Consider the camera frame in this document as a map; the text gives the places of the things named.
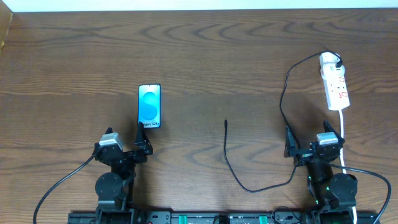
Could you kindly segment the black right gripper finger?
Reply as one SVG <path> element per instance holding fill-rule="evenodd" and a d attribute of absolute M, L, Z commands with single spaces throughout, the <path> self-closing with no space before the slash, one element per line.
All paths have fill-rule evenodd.
<path fill-rule="evenodd" d="M 285 127 L 285 149 L 284 152 L 296 152 L 298 150 L 296 141 L 288 126 Z"/>
<path fill-rule="evenodd" d="M 337 132 L 336 132 L 335 129 L 331 126 L 331 124 L 329 123 L 328 120 L 324 120 L 324 122 L 323 122 L 323 128 L 324 128 L 324 131 L 325 131 L 326 133 L 334 133 L 334 134 L 337 134 Z"/>

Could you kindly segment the blue screen Galaxy smartphone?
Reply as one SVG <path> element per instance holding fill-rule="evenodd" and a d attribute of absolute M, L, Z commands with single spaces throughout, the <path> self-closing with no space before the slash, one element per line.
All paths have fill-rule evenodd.
<path fill-rule="evenodd" d="M 145 128 L 161 127 L 161 85 L 139 86 L 138 122 Z"/>

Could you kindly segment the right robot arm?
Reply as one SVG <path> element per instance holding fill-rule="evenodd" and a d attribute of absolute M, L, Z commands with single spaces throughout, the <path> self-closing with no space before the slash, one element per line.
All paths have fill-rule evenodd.
<path fill-rule="evenodd" d="M 308 172 L 307 184 L 317 206 L 309 208 L 303 223 L 343 222 L 352 220 L 352 208 L 356 206 L 355 196 L 358 180 L 345 173 L 334 173 L 331 162 L 339 158 L 345 140 L 329 124 L 323 122 L 324 132 L 317 134 L 317 140 L 308 149 L 296 146 L 290 128 L 285 129 L 284 156 L 294 159 L 294 166 L 305 166 Z"/>

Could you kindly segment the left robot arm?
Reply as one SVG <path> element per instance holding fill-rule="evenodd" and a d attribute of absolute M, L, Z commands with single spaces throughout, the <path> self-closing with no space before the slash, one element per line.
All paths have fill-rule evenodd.
<path fill-rule="evenodd" d="M 95 160 L 110 166 L 111 171 L 101 175 L 96 181 L 98 196 L 95 223 L 145 223 L 144 212 L 134 207 L 132 199 L 135 168 L 145 163 L 153 154 L 153 147 L 144 131 L 144 124 L 137 125 L 136 149 L 123 151 L 124 144 L 119 134 L 108 128 L 99 142 L 95 144 Z"/>

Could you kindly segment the white charger plug adapter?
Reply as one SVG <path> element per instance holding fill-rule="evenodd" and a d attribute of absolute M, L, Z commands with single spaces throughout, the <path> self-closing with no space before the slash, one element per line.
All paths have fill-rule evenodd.
<path fill-rule="evenodd" d="M 320 55 L 320 74 L 324 80 L 345 74 L 345 67 L 338 54 L 324 52 Z"/>

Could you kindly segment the white power strip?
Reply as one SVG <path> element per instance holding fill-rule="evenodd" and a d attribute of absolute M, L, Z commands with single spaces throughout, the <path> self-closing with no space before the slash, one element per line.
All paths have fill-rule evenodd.
<path fill-rule="evenodd" d="M 350 105 L 345 74 L 323 79 L 328 109 L 341 111 Z"/>

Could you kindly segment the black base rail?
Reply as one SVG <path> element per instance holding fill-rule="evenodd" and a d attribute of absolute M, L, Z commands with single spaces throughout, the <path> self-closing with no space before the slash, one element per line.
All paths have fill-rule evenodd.
<path fill-rule="evenodd" d="M 312 223 L 303 213 L 276 211 L 267 213 L 172 213 L 172 212 L 76 212 L 68 215 L 68 224 L 141 223 L 141 224 L 271 224 Z"/>

